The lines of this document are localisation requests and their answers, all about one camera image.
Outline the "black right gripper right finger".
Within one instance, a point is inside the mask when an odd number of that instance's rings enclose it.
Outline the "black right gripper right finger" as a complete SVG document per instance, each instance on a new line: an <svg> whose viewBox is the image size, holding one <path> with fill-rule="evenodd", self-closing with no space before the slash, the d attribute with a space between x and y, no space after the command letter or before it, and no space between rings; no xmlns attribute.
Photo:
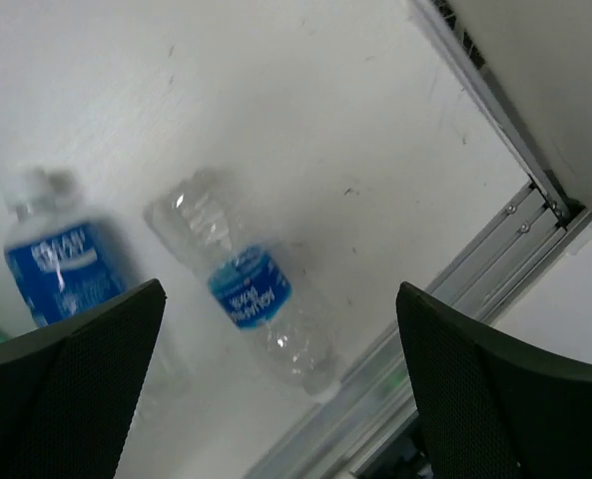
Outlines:
<svg viewBox="0 0 592 479"><path fill-rule="evenodd" d="M474 320L409 282L406 367L438 478L592 478L592 364Z"/></svg>

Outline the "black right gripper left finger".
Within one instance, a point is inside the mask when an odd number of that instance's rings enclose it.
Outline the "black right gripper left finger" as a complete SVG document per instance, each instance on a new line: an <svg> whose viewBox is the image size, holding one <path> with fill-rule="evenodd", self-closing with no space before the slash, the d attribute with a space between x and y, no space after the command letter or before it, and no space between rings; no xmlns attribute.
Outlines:
<svg viewBox="0 0 592 479"><path fill-rule="evenodd" d="M112 478L159 335L149 280L0 343L0 478Z"/></svg>

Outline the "light blue label water bottle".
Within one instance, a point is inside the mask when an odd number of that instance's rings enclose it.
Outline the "light blue label water bottle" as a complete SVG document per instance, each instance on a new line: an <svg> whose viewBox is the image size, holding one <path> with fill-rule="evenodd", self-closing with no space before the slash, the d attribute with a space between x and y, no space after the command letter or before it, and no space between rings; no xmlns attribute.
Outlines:
<svg viewBox="0 0 592 479"><path fill-rule="evenodd" d="M264 368L316 403L339 393L332 310L239 181L200 169L148 202L144 219L205 286Z"/></svg>

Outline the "dark blue label bottle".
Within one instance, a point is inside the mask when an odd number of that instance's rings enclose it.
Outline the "dark blue label bottle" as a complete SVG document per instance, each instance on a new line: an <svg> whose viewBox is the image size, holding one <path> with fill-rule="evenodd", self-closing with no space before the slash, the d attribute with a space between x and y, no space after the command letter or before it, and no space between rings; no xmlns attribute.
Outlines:
<svg viewBox="0 0 592 479"><path fill-rule="evenodd" d="M110 218L67 200L41 168L3 182L17 217L4 256L37 326L92 309L133 285L129 261Z"/></svg>

